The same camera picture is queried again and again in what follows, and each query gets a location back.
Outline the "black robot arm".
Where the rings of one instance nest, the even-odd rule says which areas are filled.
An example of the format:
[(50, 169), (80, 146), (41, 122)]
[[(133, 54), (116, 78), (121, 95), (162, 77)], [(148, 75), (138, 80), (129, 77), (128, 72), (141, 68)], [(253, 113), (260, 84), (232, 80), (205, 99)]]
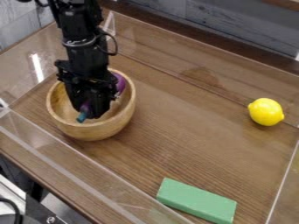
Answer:
[(61, 45), (67, 59), (57, 59), (57, 80), (63, 83), (70, 106), (78, 111), (77, 120), (98, 119), (109, 110), (117, 94), (117, 77), (108, 71), (106, 36), (114, 37), (100, 27), (102, 21), (97, 0), (15, 0), (50, 8), (61, 31)]

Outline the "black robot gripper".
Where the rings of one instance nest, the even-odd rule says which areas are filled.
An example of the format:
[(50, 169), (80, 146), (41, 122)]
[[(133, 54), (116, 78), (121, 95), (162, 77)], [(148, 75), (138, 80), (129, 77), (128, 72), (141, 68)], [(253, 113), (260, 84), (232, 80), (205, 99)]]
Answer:
[[(57, 59), (54, 66), (58, 69), (57, 80), (63, 83), (70, 106), (78, 112), (89, 111), (86, 85), (108, 80), (108, 57), (117, 52), (108, 50), (104, 38), (61, 41), (66, 50), (66, 59)], [(90, 90), (92, 118), (100, 118), (109, 110), (110, 89)]]

